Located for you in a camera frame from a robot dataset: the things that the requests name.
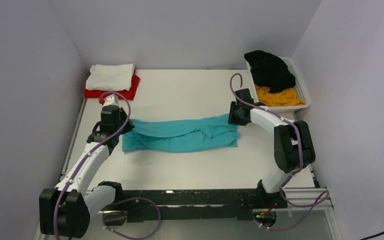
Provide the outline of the teal t shirt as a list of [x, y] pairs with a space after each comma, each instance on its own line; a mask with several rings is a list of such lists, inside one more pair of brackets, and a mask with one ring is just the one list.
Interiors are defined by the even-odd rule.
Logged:
[[192, 153], [214, 148], [237, 147], [241, 134], [228, 123], [229, 114], [201, 119], [143, 121], [133, 119], [135, 127], [122, 136], [123, 152], [155, 150]]

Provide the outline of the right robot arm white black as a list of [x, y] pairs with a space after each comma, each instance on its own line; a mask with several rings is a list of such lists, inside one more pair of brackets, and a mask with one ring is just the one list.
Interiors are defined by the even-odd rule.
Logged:
[[285, 118], [267, 106], [256, 105], [247, 88], [232, 93], [236, 101], [230, 103], [228, 123], [238, 126], [252, 123], [273, 135], [277, 168], [259, 182], [262, 190], [255, 194], [256, 203], [267, 208], [292, 176], [316, 160], [309, 125], [303, 120]]

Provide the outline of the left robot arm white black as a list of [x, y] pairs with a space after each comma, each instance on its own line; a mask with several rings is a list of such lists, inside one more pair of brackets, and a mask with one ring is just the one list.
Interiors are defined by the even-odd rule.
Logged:
[[126, 111], [118, 105], [102, 107], [100, 121], [88, 136], [83, 154], [71, 171], [54, 188], [39, 195], [39, 227], [44, 235], [81, 238], [91, 218], [104, 207], [119, 209], [124, 203], [122, 185], [102, 181], [88, 193], [101, 165], [119, 143], [120, 135], [134, 128]]

